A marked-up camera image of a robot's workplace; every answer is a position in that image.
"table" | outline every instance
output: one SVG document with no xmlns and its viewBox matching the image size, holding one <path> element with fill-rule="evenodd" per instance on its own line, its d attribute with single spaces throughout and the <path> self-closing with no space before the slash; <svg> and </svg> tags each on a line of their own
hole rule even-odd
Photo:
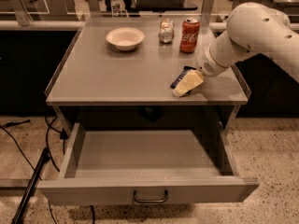
<svg viewBox="0 0 299 224">
<path fill-rule="evenodd" d="M 242 202 L 258 187 L 239 176 L 226 139 L 246 83 L 229 69 L 175 97 L 171 82 L 215 36 L 202 26 L 196 52 L 179 52 L 186 17 L 170 18 L 172 44 L 159 42 L 159 16 L 92 18 L 80 32 L 47 91 L 70 134 L 59 178 L 38 185 L 51 203 Z M 119 27 L 145 40 L 118 51 L 106 35 Z"/>
</svg>

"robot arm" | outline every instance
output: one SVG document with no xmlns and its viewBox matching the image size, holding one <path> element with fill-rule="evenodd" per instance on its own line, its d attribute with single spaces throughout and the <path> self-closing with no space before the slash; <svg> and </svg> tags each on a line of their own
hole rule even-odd
<svg viewBox="0 0 299 224">
<path fill-rule="evenodd" d="M 232 64 L 261 53 L 299 82 L 299 34 L 288 25 L 288 17 L 255 3 L 236 7 L 227 28 L 197 57 L 206 77 L 224 72 Z"/>
</svg>

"bowl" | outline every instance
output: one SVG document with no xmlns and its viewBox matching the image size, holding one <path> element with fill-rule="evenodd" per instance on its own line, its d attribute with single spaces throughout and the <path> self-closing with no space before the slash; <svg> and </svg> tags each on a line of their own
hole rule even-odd
<svg viewBox="0 0 299 224">
<path fill-rule="evenodd" d="M 107 35 L 107 41 L 119 50 L 132 50 L 144 39 L 144 34 L 131 27 L 118 28 Z"/>
</svg>

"floor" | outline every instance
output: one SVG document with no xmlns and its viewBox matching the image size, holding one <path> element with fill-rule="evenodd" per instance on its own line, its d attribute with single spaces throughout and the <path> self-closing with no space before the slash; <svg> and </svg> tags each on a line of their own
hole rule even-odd
<svg viewBox="0 0 299 224">
<path fill-rule="evenodd" d="M 81 10 L 87 8 L 84 0 L 77 1 L 81 3 Z M 231 1 L 216 0 L 216 3 L 214 12 L 230 9 Z M 6 130 L 36 166 L 46 146 L 45 117 L 0 116 L 0 125 L 28 119 L 30 122 Z M 48 122 L 52 120 L 54 116 L 47 117 Z M 53 127 L 61 130 L 57 120 Z M 299 119 L 237 118 L 228 140 L 240 175 L 260 181 L 260 187 L 243 203 L 94 206 L 95 223 L 299 223 Z M 59 167 L 64 155 L 60 134 L 49 130 L 48 141 Z M 1 179 L 28 179 L 33 173 L 13 139 L 1 129 L 0 161 Z M 57 175 L 49 161 L 41 178 L 54 179 Z M 0 223 L 11 223 L 22 195 L 23 190 L 0 189 Z M 24 223 L 93 222 L 90 206 L 51 205 L 50 208 L 53 217 L 48 200 L 37 189 L 28 204 Z"/>
</svg>

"soda can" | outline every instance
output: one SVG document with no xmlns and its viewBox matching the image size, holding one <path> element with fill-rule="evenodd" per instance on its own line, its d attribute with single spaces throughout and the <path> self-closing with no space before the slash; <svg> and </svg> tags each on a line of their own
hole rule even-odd
<svg viewBox="0 0 299 224">
<path fill-rule="evenodd" d="M 197 37 L 199 33 L 199 20 L 188 18 L 183 22 L 182 37 L 180 41 L 180 51 L 192 53 L 195 51 L 197 45 Z"/>
<path fill-rule="evenodd" d="M 162 43 L 171 43 L 175 37 L 175 23 L 170 19 L 160 22 L 159 38 Z"/>
</svg>

